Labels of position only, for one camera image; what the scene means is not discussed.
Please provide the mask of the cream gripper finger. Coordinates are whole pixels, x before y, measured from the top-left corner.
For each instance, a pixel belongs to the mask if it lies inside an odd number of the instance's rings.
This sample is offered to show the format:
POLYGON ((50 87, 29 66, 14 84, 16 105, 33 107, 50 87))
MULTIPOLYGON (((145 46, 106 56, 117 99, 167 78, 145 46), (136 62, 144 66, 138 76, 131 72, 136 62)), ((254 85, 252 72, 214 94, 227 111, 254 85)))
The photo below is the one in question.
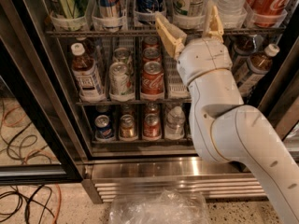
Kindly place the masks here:
POLYGON ((155 14, 155 28, 168 55, 177 60, 185 48, 187 35, 160 12, 155 14))
POLYGON ((223 35, 224 30, 218 8, 214 4, 208 4, 206 7, 206 16, 202 37, 214 38, 222 43, 223 35))

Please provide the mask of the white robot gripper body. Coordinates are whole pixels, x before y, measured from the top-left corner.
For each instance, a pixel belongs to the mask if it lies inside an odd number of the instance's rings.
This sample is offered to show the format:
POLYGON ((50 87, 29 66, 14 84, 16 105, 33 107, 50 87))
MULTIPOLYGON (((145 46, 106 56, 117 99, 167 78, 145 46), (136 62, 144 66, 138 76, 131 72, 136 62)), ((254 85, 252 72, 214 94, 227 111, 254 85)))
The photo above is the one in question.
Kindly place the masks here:
POLYGON ((204 73, 230 69, 231 66, 228 49, 214 38, 192 40, 180 53, 177 61, 178 73, 186 86, 204 73))

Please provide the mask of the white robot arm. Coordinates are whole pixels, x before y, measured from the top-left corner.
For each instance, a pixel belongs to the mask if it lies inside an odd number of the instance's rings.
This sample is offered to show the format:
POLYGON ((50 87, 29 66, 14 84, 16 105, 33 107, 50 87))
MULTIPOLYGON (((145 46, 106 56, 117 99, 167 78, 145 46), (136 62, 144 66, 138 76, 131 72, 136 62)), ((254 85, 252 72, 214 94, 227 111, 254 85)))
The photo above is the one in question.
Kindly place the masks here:
POLYGON ((299 224, 299 167, 261 111, 245 105, 223 44, 213 2, 200 38, 187 35, 160 12, 155 27, 192 99, 189 124, 196 153, 205 161, 245 164, 284 224, 299 224))

